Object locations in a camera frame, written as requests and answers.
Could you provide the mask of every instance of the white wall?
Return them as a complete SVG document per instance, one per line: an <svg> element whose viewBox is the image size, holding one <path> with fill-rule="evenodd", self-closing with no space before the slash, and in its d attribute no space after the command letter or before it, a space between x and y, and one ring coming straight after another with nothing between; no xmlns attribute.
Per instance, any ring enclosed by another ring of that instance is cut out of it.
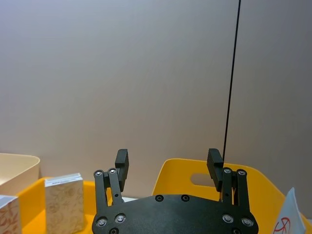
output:
<svg viewBox="0 0 312 234"><path fill-rule="evenodd" d="M295 187L312 217L312 1L243 1L240 19L226 159Z"/></svg>
<svg viewBox="0 0 312 234"><path fill-rule="evenodd" d="M0 2L0 151L43 176L114 165L150 195L163 162L223 148L235 19L229 0Z"/></svg>

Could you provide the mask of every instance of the white paper bag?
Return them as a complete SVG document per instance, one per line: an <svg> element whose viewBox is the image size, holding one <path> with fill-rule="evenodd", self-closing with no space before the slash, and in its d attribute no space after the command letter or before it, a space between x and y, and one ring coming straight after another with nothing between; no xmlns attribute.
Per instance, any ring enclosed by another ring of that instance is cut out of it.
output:
<svg viewBox="0 0 312 234"><path fill-rule="evenodd" d="M286 200L279 213L273 234L304 234L306 227L303 224L297 206L294 188L287 193Z"/></svg>

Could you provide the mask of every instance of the patterned box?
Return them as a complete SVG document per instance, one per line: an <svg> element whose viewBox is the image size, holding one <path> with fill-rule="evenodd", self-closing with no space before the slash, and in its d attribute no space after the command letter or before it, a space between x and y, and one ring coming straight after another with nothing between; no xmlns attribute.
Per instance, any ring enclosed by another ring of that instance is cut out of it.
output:
<svg viewBox="0 0 312 234"><path fill-rule="evenodd" d="M83 181L71 174L45 180L47 234L71 234L84 227Z"/></svg>
<svg viewBox="0 0 312 234"><path fill-rule="evenodd" d="M20 205L17 196L0 195L0 234L21 234Z"/></svg>

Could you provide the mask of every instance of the white container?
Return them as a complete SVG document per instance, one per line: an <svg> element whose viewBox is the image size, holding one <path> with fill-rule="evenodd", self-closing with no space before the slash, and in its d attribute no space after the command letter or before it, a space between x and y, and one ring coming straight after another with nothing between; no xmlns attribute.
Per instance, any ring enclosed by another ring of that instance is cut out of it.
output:
<svg viewBox="0 0 312 234"><path fill-rule="evenodd" d="M0 154L0 195L16 195L39 178L40 159Z"/></svg>

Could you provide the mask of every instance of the black cable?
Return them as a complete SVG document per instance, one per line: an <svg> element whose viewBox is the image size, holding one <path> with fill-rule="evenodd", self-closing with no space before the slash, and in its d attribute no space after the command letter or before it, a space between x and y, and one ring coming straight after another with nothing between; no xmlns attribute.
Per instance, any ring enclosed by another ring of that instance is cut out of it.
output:
<svg viewBox="0 0 312 234"><path fill-rule="evenodd" d="M239 13L240 13L240 2L238 1L238 10L237 10L237 19L236 19L236 30L235 30L235 41L234 41L234 51L232 59L232 71L231 71L231 81L230 81L230 92L229 92L229 103L228 103L228 113L226 116L226 125L225 125L225 136L224 136L224 146L223 146L223 161L225 157L225 147L226 147L226 138L228 135L228 126L229 126L229 115L230 115L230 104L231 104L231 95L232 95L232 83L233 83L233 73L234 73L234 64L235 64L235 54L236 54L236 42L237 42L237 32L238 32L238 22L239 22Z"/></svg>

